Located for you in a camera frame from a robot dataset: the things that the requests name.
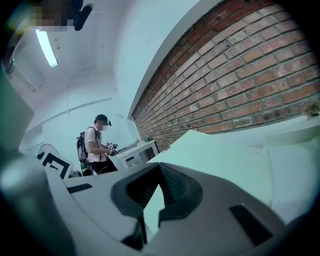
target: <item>black rectangular strip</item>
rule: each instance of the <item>black rectangular strip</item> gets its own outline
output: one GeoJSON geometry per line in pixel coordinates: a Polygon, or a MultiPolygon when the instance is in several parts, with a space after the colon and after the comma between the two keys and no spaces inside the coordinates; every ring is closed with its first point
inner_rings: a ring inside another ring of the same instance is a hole
{"type": "Polygon", "coordinates": [[[242,226],[255,246],[272,237],[272,234],[243,205],[230,208],[233,216],[242,226]]]}
{"type": "Polygon", "coordinates": [[[87,190],[92,188],[92,186],[88,183],[86,184],[82,184],[82,185],[78,185],[78,186],[72,186],[72,187],[68,187],[67,190],[69,191],[70,194],[72,193],[76,193],[82,190],[87,190]]]}

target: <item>fluorescent light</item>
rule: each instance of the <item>fluorescent light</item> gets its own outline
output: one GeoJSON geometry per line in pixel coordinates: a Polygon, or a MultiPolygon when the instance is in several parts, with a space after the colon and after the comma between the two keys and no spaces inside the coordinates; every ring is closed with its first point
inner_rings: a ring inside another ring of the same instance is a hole
{"type": "Polygon", "coordinates": [[[46,31],[40,31],[39,29],[35,30],[36,36],[38,37],[40,46],[44,53],[46,60],[48,61],[51,68],[58,66],[57,59],[55,54],[51,48],[51,44],[49,42],[48,34],[46,31]]]}

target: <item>white ceiling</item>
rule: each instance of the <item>white ceiling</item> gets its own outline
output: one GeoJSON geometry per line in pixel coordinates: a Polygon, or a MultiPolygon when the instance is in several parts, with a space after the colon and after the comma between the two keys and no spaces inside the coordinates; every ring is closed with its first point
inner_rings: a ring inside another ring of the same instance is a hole
{"type": "Polygon", "coordinates": [[[59,65],[50,68],[34,29],[25,32],[15,54],[12,83],[28,103],[37,91],[59,87],[72,78],[113,75],[114,52],[122,18],[132,0],[84,0],[93,11],[81,31],[73,27],[48,32],[59,65]]]}

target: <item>short-sleeve shirt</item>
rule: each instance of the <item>short-sleeve shirt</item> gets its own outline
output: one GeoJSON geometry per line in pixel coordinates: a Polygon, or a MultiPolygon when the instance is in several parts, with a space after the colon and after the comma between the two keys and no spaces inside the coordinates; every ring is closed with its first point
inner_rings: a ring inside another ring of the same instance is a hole
{"type": "Polygon", "coordinates": [[[85,133],[84,133],[84,146],[85,146],[85,150],[88,153],[88,162],[89,163],[93,163],[93,162],[105,162],[107,161],[107,157],[106,154],[93,154],[89,152],[89,147],[88,147],[88,142],[94,142],[96,144],[98,144],[98,146],[103,149],[103,146],[101,144],[101,140],[102,140],[102,134],[101,132],[97,129],[97,127],[95,125],[92,125],[90,127],[92,128],[88,128],[85,133]]]}

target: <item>man wearing cap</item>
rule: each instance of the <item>man wearing cap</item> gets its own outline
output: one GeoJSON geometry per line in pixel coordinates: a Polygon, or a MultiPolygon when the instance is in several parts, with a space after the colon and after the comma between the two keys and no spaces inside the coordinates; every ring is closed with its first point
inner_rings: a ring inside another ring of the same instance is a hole
{"type": "Polygon", "coordinates": [[[89,165],[98,175],[118,170],[108,156],[111,153],[109,148],[101,143],[101,131],[106,131],[110,125],[108,118],[104,114],[99,114],[94,124],[84,134],[84,146],[88,153],[89,165]]]}

